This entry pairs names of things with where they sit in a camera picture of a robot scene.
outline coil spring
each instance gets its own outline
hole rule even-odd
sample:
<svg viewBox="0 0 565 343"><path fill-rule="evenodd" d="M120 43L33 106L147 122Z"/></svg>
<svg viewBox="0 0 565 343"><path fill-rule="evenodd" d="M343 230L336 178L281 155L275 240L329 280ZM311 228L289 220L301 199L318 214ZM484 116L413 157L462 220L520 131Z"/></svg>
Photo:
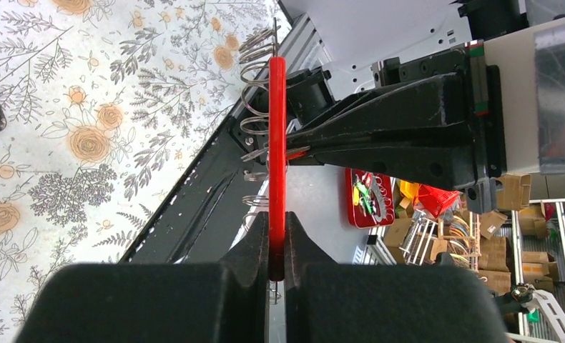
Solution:
<svg viewBox="0 0 565 343"><path fill-rule="evenodd" d="M240 79L245 82L245 86L242 88L242 91L240 93L240 100L242 101L242 104L252 114L254 114L254 116L245 118L240 122L240 129L247 134L268 134L267 125L265 125L266 129L254 129L254 125L259 123L267 124L269 122L270 113L254 109L249 104L247 97L249 90L254 87L268 91L267 85L270 79L250 79L248 77L248 74L259 72L263 69L268 68L270 57L277 56L277 30L278 27L276 26L275 19L274 25L271 28L266 28L262 31L257 32L239 48L239 64L242 66L242 69L240 71ZM267 151L267 144L264 144L264 146L262 146L261 148L244 155L241 160L245 162L251 161L258 158L259 156L262 156L263 154L266 154ZM245 181L263 182L267 180L267 176L267 172L246 173ZM268 197L266 195L247 195L242 198L242 202L251 207L267 207ZM242 218L242 226L244 227L246 232L249 230L247 219L249 217L254 217L255 215L257 215L257 212L249 212Z"/></svg>

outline white plastic part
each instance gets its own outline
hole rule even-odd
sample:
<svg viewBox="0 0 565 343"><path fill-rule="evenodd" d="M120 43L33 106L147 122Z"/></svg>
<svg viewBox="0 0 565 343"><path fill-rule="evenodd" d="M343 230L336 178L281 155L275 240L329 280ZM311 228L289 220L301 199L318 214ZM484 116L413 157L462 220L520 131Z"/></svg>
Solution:
<svg viewBox="0 0 565 343"><path fill-rule="evenodd" d="M539 309L559 337L559 342L565 343L565 312L556 299L554 299L554 295L537 289L533 292L533 300L527 303L527 308Z"/></svg>
<svg viewBox="0 0 565 343"><path fill-rule="evenodd" d="M520 334L511 334L509 332L506 333L508 338L512 338L514 341L523 342L523 343L558 343L557 341L549 341L547 339L523 336Z"/></svg>

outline metal shelf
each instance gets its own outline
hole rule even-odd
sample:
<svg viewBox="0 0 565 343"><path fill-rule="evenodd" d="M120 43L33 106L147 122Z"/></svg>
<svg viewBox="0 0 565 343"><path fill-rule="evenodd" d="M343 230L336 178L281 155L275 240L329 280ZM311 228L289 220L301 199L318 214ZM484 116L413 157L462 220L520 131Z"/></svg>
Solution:
<svg viewBox="0 0 565 343"><path fill-rule="evenodd" d="M552 219L553 223L555 223L559 230L559 235L556 239L552 239L551 237L546 239L523 237L519 225L519 215L516 211L512 211L511 213L511 228L503 227L498 233L499 235L508 237L511 241L514 253L515 282L519 283L524 281L523 271L521 268L521 252L523 251L550 253L557 261L560 281L565 282L565 218L563 204L560 202L556 203L556 213L558 218ZM552 293L565 312L565 284L556 284L554 292ZM558 339L545 319L542 319L538 323L530 323L527 322L526 316L522 314L519 315L519 334L537 337L540 339Z"/></svg>

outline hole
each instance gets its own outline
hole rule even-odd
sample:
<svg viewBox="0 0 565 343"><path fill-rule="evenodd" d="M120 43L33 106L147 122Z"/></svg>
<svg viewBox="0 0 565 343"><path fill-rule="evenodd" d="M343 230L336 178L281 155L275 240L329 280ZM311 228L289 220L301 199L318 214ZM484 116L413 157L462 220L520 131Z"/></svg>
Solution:
<svg viewBox="0 0 565 343"><path fill-rule="evenodd" d="M385 174L388 168L385 166L383 162L375 162L373 163L373 171L380 174Z"/></svg>
<svg viewBox="0 0 565 343"><path fill-rule="evenodd" d="M468 188L468 198L471 200L476 200L476 191L474 188Z"/></svg>
<svg viewBox="0 0 565 343"><path fill-rule="evenodd" d="M432 175L434 175L435 177L443 176L443 166L436 162L431 163L430 173L432 173Z"/></svg>

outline black bar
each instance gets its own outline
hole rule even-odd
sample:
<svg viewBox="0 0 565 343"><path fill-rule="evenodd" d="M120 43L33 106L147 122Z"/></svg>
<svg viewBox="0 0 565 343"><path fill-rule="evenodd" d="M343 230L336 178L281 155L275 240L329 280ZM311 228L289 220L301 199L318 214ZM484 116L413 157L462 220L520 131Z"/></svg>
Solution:
<svg viewBox="0 0 565 343"><path fill-rule="evenodd" d="M233 116L222 122L121 262L171 263L189 253L189 260L213 262L228 251L249 210L242 197L261 187L245 181L244 173L265 171L240 161L246 151L229 133L236 122Z"/></svg>

